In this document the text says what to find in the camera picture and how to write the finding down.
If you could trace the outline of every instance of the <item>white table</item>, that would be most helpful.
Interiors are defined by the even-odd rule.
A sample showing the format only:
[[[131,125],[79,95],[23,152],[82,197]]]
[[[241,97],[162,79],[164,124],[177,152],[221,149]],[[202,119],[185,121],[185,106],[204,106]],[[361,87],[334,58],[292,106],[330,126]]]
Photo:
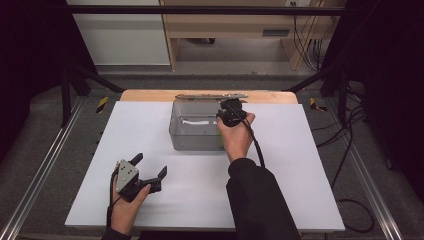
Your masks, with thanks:
[[[300,104],[245,103],[265,164],[274,173],[297,228],[332,232],[344,225]],[[117,102],[65,225],[104,227],[110,175],[120,159],[142,152],[141,179],[168,166],[162,191],[149,195],[135,221],[153,230],[234,230],[225,185],[225,152],[176,151],[168,132],[172,102]],[[259,165],[255,147],[248,157]]]

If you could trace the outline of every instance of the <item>hand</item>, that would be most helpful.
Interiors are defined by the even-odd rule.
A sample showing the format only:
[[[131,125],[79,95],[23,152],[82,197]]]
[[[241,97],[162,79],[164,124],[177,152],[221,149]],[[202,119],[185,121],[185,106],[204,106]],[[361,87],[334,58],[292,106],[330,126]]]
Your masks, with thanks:
[[[113,181],[113,189],[116,189],[117,176]],[[127,202],[122,198],[119,198],[119,194],[113,191],[113,202],[119,199],[115,205],[113,205],[111,228],[122,234],[129,235],[132,226],[134,225],[135,217],[137,216],[138,209],[141,204],[149,195],[150,184],[145,186],[132,202]]]
[[[255,114],[247,113],[245,121],[246,120],[252,124],[255,120]],[[231,128],[227,127],[220,117],[217,119],[217,126],[221,132],[222,139],[224,141],[224,148],[230,162],[239,158],[245,158],[247,156],[247,151],[252,144],[252,136],[246,126],[244,126],[243,123],[239,123],[237,126]]]

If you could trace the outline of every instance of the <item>white cabinet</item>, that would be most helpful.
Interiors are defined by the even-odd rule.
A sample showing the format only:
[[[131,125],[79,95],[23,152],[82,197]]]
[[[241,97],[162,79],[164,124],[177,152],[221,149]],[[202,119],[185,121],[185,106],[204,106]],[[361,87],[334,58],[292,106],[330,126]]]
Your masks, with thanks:
[[[68,5],[159,5],[157,0],[67,0]],[[95,65],[169,65],[162,16],[74,14]]]

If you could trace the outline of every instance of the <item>black jacket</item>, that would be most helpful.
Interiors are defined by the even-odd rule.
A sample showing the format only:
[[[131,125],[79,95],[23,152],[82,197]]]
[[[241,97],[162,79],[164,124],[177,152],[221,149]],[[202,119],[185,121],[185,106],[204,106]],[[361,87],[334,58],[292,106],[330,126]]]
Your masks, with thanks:
[[[239,240],[300,240],[299,232],[274,175],[248,158],[228,168],[227,193]],[[108,229],[103,240],[129,236]]]

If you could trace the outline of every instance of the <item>aluminum rail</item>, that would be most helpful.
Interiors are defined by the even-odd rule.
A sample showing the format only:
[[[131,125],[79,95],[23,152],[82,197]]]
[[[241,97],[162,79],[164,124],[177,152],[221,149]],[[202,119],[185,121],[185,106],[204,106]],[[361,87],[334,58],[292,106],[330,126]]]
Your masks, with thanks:
[[[212,14],[212,15],[296,15],[344,16],[364,13],[344,7],[245,7],[245,6],[118,6],[47,5],[45,10],[73,14]]]
[[[1,240],[13,240],[18,236],[19,230],[21,229],[26,217],[28,216],[28,213],[30,212],[35,200],[37,199],[37,196],[40,193],[44,182],[50,173],[50,170],[52,169],[60,151],[62,150],[62,147],[81,112],[81,108],[84,102],[84,97],[77,98],[73,107],[73,114],[71,115],[68,124],[65,127],[62,127],[57,134],[56,139],[54,140],[46,157],[41,163],[40,168],[32,179],[32,182],[25,192],[25,195],[22,197],[21,202],[19,203],[18,207],[16,207],[15,212],[12,214],[1,231]]]

